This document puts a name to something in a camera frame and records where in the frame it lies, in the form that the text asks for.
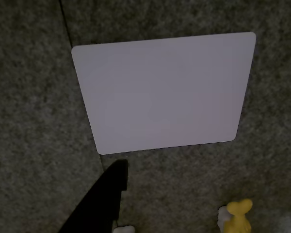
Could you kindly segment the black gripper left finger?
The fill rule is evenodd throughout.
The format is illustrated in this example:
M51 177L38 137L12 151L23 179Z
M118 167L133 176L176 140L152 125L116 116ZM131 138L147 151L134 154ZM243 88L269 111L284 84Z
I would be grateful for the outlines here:
M118 220L121 193L127 190L128 161L112 163L63 224L61 233L111 233Z

